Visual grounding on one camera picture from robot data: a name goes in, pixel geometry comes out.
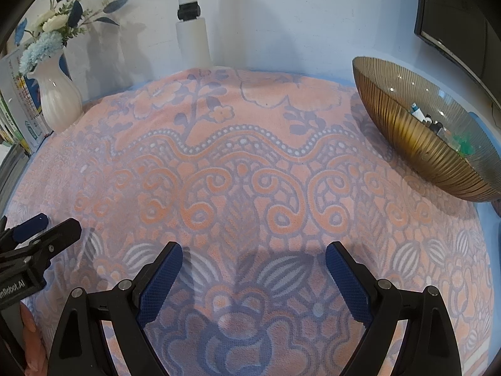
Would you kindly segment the person's left hand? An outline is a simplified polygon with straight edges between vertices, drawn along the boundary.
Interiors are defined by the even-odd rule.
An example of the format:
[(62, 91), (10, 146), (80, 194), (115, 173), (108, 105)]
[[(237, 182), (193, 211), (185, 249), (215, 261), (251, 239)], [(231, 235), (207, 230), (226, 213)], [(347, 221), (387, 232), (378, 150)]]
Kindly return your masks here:
[(19, 310), (25, 342), (25, 375), (46, 376), (49, 360), (39, 329), (30, 310), (23, 302), (19, 303)]

